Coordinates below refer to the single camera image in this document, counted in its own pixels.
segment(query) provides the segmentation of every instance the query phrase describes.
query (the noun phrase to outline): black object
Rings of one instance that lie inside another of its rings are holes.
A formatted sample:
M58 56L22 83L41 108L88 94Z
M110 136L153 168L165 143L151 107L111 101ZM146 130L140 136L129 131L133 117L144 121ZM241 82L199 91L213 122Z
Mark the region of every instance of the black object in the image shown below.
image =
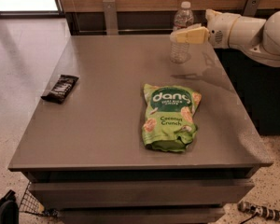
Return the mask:
M74 88L78 77L61 75L49 94L41 96L45 101L62 104L69 92Z
M19 224L19 207L15 201L13 190L0 199L0 224Z
M257 63L235 49L216 49L233 87L261 135L280 135L280 67Z
M265 206L259 206L249 202L240 202L238 203L238 210L244 213L252 214L253 216L248 220L259 216L264 217L267 220L274 220L280 222L280 211L272 210Z

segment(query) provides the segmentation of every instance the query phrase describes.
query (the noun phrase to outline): green bag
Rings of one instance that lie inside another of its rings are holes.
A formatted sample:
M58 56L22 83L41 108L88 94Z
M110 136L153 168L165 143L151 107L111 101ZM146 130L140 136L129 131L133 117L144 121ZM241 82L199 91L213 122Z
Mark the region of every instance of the green bag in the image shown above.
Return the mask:
M202 96L182 86L144 86L147 102L142 137L147 148L184 152L197 132L193 115Z

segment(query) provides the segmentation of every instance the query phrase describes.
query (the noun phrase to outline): bottle cap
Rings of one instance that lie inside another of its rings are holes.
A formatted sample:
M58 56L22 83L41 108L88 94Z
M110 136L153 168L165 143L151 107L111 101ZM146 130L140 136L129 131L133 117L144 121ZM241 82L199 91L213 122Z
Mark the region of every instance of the bottle cap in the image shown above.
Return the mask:
M185 8L185 9L189 9L190 8L190 2L188 2L188 1L182 2L181 7Z

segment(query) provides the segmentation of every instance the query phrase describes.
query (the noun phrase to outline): floor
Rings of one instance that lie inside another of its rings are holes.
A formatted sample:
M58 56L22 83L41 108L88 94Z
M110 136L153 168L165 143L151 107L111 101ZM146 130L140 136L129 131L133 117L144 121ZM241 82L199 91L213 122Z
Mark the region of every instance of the floor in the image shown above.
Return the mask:
M0 20L0 198L10 189L18 203L27 179L7 166L58 62L70 34L64 19ZM254 176L255 187L244 201L280 210L280 136L262 136L274 165ZM236 204L226 204L217 224L239 223L250 217ZM20 213L20 224L62 223ZM274 223L256 217L248 223Z

